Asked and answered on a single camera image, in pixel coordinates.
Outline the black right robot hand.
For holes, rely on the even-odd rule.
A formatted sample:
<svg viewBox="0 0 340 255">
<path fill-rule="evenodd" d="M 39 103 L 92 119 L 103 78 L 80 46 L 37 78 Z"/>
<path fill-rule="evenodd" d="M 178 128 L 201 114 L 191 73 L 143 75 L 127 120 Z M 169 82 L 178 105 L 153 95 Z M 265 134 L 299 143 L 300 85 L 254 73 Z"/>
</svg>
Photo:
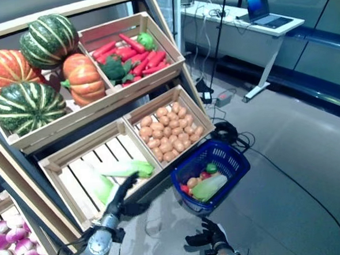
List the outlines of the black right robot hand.
<svg viewBox="0 0 340 255">
<path fill-rule="evenodd" d="M 225 234 L 221 231 L 220 227 L 213 223 L 210 219 L 203 217 L 201 226 L 204 228 L 200 234 L 194 236 L 186 236 L 186 242 L 190 246 L 205 246 L 211 244 L 228 243 Z"/>
</svg>

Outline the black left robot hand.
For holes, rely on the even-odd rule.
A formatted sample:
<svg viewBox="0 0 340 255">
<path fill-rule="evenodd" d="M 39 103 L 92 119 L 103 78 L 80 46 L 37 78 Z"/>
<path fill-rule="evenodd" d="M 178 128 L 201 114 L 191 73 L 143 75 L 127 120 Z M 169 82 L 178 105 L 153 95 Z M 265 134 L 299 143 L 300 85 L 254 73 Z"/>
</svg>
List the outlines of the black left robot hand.
<svg viewBox="0 0 340 255">
<path fill-rule="evenodd" d="M 124 197 L 126 196 L 128 190 L 137 183 L 138 173 L 135 172 L 126 178 L 125 182 L 120 185 L 117 193 L 113 197 L 112 201 L 107 205 L 103 216 L 116 216 L 120 218 L 121 215 L 124 216 L 138 216 L 146 212 L 150 207 L 150 202 L 137 203 L 130 202 L 124 203 Z"/>
</svg>

